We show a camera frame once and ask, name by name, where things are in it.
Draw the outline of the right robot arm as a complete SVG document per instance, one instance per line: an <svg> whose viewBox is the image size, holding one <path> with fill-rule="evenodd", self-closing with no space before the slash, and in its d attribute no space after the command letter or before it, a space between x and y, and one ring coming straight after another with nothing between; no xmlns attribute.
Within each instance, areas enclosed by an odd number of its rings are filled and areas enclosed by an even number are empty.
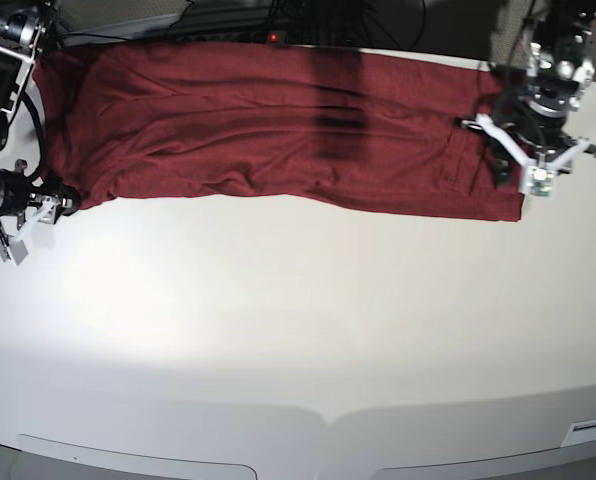
<svg viewBox="0 0 596 480"><path fill-rule="evenodd" d="M77 212L81 197L76 189L48 173L48 146L38 108L27 87L45 44L54 33L56 1L0 1L0 152L20 107L31 117L39 147L38 164L15 162L0 168L0 256L20 265L28 256L26 238L39 224L54 225Z"/></svg>

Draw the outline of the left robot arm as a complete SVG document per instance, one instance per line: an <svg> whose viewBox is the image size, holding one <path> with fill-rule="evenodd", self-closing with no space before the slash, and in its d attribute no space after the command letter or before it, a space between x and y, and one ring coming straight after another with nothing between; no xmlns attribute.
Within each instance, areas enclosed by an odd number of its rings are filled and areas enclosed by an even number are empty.
<svg viewBox="0 0 596 480"><path fill-rule="evenodd" d="M528 10L518 41L526 56L523 78L504 69L505 88L489 114L460 120L460 126L488 138L492 171L499 186L519 174L518 192L548 197L557 176L572 170L582 154L596 157L596 145L564 132L592 84L592 27L596 1L547 1Z"/></svg>

